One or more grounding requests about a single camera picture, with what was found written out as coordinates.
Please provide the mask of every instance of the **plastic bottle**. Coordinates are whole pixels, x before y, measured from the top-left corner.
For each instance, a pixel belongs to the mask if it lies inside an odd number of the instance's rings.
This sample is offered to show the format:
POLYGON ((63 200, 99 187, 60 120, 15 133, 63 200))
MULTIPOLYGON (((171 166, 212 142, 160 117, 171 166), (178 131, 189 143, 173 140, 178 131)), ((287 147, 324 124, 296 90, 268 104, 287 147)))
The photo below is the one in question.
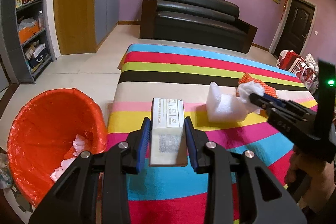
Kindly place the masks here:
POLYGON ((45 25, 44 25, 44 16, 43 16, 43 12, 42 11, 39 12, 39 27, 40 27, 40 30, 42 30, 43 28, 45 28, 45 25))

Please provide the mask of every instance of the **bed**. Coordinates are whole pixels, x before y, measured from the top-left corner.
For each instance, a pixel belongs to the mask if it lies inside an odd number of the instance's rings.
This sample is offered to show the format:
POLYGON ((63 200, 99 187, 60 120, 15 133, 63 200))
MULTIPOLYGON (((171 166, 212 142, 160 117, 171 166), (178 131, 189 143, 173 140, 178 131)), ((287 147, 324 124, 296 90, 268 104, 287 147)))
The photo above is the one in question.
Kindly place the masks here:
MULTIPOLYGON (((244 73, 277 90, 279 98, 296 101, 316 110, 316 101, 292 73, 229 55, 183 47, 133 44, 121 64, 121 75, 108 124, 108 148, 138 130, 144 117, 151 116, 154 97, 181 99, 185 116, 209 140, 237 153, 250 149, 284 185, 292 143, 271 127, 266 118, 251 113, 243 122, 209 123, 205 102, 210 82, 223 93, 235 94, 244 73)), ((187 167, 148 167, 129 175, 128 198, 132 224, 203 223, 207 174, 197 175, 187 167)), ((235 177, 234 216, 239 211, 235 177)))

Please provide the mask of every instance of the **bookshelf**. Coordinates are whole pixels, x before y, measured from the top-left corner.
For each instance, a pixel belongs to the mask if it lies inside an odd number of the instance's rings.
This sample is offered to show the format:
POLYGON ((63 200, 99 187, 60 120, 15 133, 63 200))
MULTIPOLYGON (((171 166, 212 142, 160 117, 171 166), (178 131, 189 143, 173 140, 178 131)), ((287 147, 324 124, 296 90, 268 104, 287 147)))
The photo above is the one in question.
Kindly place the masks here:
POLYGON ((52 46, 47 35, 49 32, 48 26, 37 27, 38 31, 32 32, 30 37, 25 38, 26 40, 21 43, 18 24, 21 20, 29 18, 38 21, 40 10, 46 17, 44 11, 45 0, 17 1, 0 0, 0 54, 11 82, 34 84, 41 72, 53 61, 52 46), (32 44, 36 44, 36 47, 40 44, 46 46, 42 61, 37 65, 32 63, 31 60, 28 61, 25 55, 32 44))

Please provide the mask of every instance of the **sofa armrest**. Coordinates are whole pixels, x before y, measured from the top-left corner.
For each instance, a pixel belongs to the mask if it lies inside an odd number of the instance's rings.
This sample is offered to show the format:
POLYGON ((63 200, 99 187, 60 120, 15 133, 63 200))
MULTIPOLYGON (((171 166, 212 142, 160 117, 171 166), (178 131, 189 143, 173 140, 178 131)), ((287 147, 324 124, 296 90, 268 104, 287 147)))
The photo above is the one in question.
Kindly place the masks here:
POLYGON ((143 0, 140 24, 140 38, 154 38, 154 24, 157 0, 143 0))
POLYGON ((242 52, 248 53, 258 28, 242 21, 239 18, 236 18, 235 26, 247 34, 247 39, 244 43, 242 52))

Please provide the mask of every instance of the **orange trash can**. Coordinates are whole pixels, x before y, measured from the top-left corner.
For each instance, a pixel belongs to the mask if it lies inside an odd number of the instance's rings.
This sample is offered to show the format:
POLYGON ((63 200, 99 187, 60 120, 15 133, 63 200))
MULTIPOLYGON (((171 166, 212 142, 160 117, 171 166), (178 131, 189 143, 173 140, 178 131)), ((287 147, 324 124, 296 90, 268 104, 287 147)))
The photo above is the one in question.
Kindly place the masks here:
POLYGON ((16 116, 7 142, 16 186, 34 206, 54 184, 76 135, 87 138, 93 154, 104 152, 107 129, 100 107, 77 89, 49 90, 30 100, 16 116))

